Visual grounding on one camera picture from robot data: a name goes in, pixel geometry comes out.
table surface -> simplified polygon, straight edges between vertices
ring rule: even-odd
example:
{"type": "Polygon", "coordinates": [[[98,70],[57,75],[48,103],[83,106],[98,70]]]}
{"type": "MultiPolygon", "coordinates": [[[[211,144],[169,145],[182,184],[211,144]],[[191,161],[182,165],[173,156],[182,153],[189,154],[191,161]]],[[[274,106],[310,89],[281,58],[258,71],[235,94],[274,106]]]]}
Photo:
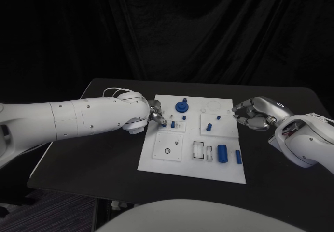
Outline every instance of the table surface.
{"type": "MultiPolygon", "coordinates": [[[[316,93],[307,88],[234,86],[94,79],[84,98],[101,97],[109,87],[156,94],[228,98],[234,104],[251,97],[278,100],[296,114],[330,117],[316,93]]],[[[274,128],[254,131],[238,124],[247,185],[137,170],[146,131],[120,129],[54,142],[28,186],[129,203],[196,199],[252,210],[310,230],[334,228],[334,176],[317,164],[304,169],[268,144],[274,128]]]]}

cable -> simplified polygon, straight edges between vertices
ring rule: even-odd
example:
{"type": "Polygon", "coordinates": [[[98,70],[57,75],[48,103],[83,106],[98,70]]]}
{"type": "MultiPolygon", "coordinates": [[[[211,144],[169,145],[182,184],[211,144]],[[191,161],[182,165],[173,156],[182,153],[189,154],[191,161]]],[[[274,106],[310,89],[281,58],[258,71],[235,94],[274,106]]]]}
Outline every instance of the cable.
{"type": "Polygon", "coordinates": [[[119,90],[116,91],[116,93],[117,93],[120,90],[133,92],[133,90],[130,90],[130,89],[127,89],[127,88],[107,88],[107,89],[104,90],[103,97],[106,96],[106,91],[110,90],[110,89],[119,89],[119,90]]]}
{"type": "Polygon", "coordinates": [[[37,146],[37,147],[32,148],[31,150],[24,151],[24,152],[19,154],[19,156],[24,155],[24,154],[26,154],[28,152],[37,150],[37,149],[41,148],[44,145],[47,145],[47,143],[45,143],[45,144],[41,144],[39,146],[37,146]]]}

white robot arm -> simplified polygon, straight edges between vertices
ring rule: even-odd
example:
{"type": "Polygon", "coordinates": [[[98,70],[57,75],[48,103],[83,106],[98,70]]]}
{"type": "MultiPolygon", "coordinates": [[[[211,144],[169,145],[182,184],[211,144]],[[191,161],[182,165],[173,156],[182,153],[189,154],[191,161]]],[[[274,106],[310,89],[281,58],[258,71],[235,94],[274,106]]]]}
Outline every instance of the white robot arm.
{"type": "Polygon", "coordinates": [[[166,124],[160,102],[139,92],[38,104],[0,104],[0,167],[32,147],[124,128],[144,131],[147,121],[166,124]]]}
{"type": "Polygon", "coordinates": [[[260,131],[276,125],[270,144],[297,165],[309,168],[322,163],[334,174],[334,127],[329,124],[334,121],[316,113],[294,115],[281,103],[267,97],[251,98],[232,111],[245,107],[251,118],[235,115],[237,121],[260,131]]]}

small blue part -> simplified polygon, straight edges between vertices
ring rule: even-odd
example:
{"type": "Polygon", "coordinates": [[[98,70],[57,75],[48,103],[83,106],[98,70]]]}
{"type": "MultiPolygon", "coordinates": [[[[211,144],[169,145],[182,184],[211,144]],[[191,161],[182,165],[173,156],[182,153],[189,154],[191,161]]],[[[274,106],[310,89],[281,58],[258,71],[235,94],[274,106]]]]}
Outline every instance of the small blue part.
{"type": "Polygon", "coordinates": [[[209,123],[208,124],[208,131],[211,131],[211,128],[212,128],[212,124],[209,123]]]}
{"type": "Polygon", "coordinates": [[[176,111],[185,113],[189,110],[188,99],[183,98],[183,101],[176,104],[176,111]]]}
{"type": "Polygon", "coordinates": [[[218,146],[218,161],[221,163],[228,163],[228,148],[227,145],[219,145],[218,146]]]}
{"type": "Polygon", "coordinates": [[[240,150],[235,151],[235,156],[237,156],[237,163],[242,164],[242,156],[241,156],[241,151],[240,150]]]}

floor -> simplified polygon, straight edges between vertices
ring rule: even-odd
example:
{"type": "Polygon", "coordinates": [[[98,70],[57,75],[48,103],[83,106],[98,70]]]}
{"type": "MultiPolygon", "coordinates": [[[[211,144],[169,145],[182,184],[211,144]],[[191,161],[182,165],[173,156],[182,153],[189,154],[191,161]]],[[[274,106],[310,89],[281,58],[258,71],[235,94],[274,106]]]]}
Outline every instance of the floor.
{"type": "Polygon", "coordinates": [[[93,230],[96,198],[37,190],[28,197],[34,205],[8,207],[0,218],[0,232],[90,232],[93,230]]]}

